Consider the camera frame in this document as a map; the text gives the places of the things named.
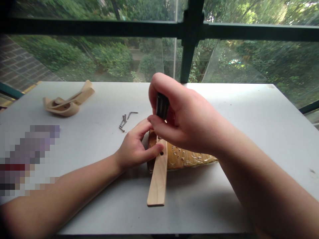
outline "hand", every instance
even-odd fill
[[[155,115],[158,92],[169,99],[167,123]],[[227,150],[223,141],[226,133],[234,127],[196,91],[169,76],[156,73],[149,88],[149,99],[153,115],[148,121],[158,136],[193,152],[214,154],[222,148]]]
[[[145,150],[141,141],[150,129],[153,129],[151,123],[144,119],[126,134],[122,145],[114,154],[121,170],[150,161],[164,149],[164,145],[156,144]]]

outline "forearm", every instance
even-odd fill
[[[52,235],[121,173],[112,155],[6,203],[2,210],[10,231],[18,238]]]
[[[218,158],[254,224],[275,238],[318,238],[317,200],[246,135],[229,127],[229,137],[222,139],[227,147]]]

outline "window frame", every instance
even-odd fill
[[[180,82],[187,83],[195,47],[200,40],[271,40],[319,42],[318,26],[260,25],[208,23],[204,21],[204,0],[189,0],[184,18],[168,21],[91,21],[8,18],[1,20],[2,33],[8,35],[57,35],[177,38],[182,41],[183,53]],[[18,99],[19,91],[0,84],[0,92]],[[319,108],[319,101],[300,108],[305,114]]]

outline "pixelated area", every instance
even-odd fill
[[[0,196],[15,196],[14,190],[23,190],[20,196],[28,196],[24,185],[30,183],[37,165],[44,164],[45,154],[55,139],[60,137],[59,125],[30,125],[30,131],[20,138],[20,144],[10,145],[5,157],[0,158]],[[45,183],[55,183],[58,178],[45,177]],[[34,189],[43,190],[45,184],[35,184]]]

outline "screwdriver handle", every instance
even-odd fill
[[[166,120],[167,111],[169,107],[169,100],[166,96],[161,93],[157,94],[156,102],[156,115],[161,117],[163,120]]]

